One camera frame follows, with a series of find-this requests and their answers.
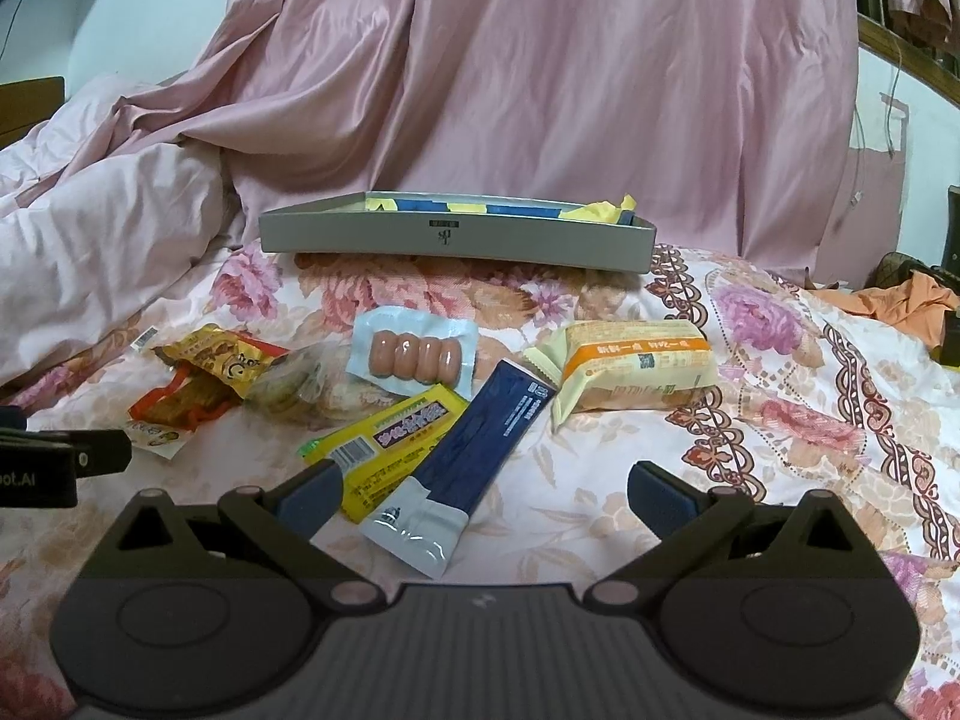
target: triangular cutout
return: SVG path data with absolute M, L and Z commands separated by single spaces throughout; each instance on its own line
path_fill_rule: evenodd
M 846 533 L 836 521 L 832 512 L 821 512 L 817 521 L 813 523 L 810 531 L 810 538 L 806 540 L 811 547 L 820 549 L 836 549 L 843 552 L 850 552 L 853 549 Z
M 156 509 L 145 508 L 140 510 L 140 514 L 133 520 L 133 525 L 124 534 L 120 541 L 120 549 L 145 549 L 147 547 L 161 547 L 165 544 L 172 544 L 174 539 L 170 536 L 167 526 L 163 524 L 163 518 Z

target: pink curtain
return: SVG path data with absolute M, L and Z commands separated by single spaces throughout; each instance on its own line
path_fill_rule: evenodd
M 896 31 L 933 49 L 960 52 L 960 0 L 887 0 Z
M 247 239 L 344 191 L 630 193 L 659 240 L 802 272 L 856 72 L 856 0 L 229 0 L 197 66 L 122 100 L 65 174 L 216 143 Z

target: gold snack bag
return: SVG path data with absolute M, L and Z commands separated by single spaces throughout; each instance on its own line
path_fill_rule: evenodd
M 205 324 L 182 341 L 156 351 L 170 365 L 183 361 L 205 370 L 244 398 L 256 378 L 286 349 Z
M 523 357 L 559 390 L 554 430 L 574 412 L 688 405 L 717 383 L 710 344 L 686 319 L 577 322 Z

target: cream colored package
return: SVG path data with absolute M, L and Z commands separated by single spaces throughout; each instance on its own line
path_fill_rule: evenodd
M 688 405 L 717 383 L 710 344 L 686 319 L 576 322 L 523 357 L 559 390 L 554 430 L 574 412 Z

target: floral bedsheet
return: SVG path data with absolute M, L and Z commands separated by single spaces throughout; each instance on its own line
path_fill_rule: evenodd
M 282 346 L 349 339 L 354 317 L 406 305 L 481 327 L 479 386 L 493 365 L 571 319 L 684 317 L 704 330 L 723 380 L 690 408 L 543 415 L 472 517 L 449 583 L 571 581 L 582 590 L 656 543 L 627 506 L 627 473 L 650 459 L 699 488 L 736 485 L 794 503 L 830 488 L 882 552 L 923 628 L 901 694 L 918 720 L 960 720 L 960 376 L 913 338 L 856 319 L 742 260 L 670 245 L 650 274 L 428 258 L 212 256 L 80 359 L 18 395 L 32 428 L 102 427 L 145 386 L 144 328 L 184 335 L 205 322 Z M 349 398 L 340 404 L 350 408 Z M 0 718 L 71 707 L 46 642 L 56 603 L 131 495 L 209 502 L 299 469 L 304 431 L 236 409 L 174 460 L 137 452 L 128 471 L 80 484 L 59 512 L 0 512 Z M 421 577 L 335 518 L 314 542 L 387 591 Z M 744 674 L 749 680 L 750 674 Z

